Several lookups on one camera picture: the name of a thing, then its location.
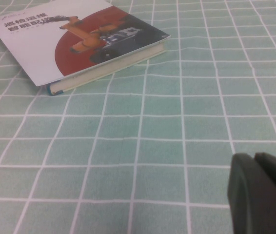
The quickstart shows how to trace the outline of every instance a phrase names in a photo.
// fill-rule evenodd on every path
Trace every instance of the white book cover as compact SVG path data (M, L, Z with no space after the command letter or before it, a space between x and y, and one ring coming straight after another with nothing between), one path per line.
M36 86L169 36L105 0L56 0L0 16L0 39Z

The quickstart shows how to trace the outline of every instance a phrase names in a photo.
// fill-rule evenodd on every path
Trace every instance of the robot image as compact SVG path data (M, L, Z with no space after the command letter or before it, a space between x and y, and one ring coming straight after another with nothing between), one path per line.
M102 25L92 32L85 32L78 28L83 21L79 20L77 16L49 17L45 23L56 21L69 21L60 29L67 30L81 38L80 42L71 46L72 53L95 49L96 52L90 56L93 63L106 62L167 37L167 34L146 26L144 22L137 21L130 15L113 23Z

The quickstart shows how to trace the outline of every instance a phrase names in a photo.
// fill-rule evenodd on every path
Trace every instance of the black plastic object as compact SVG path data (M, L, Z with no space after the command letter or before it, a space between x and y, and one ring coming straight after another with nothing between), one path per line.
M276 234L276 157L233 155L228 200L235 234Z

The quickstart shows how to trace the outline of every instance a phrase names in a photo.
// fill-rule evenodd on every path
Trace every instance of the hardcover book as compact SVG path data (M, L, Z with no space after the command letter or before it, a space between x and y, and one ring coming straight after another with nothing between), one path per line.
M56 0L0 16L0 39L50 95L157 56L169 37L105 0Z

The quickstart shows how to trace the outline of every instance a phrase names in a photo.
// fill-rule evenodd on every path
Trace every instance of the green checkered tablecloth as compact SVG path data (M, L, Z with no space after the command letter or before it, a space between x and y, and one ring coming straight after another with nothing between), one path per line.
M0 234L232 234L232 155L276 155L276 0L112 4L168 51L50 97L0 41Z

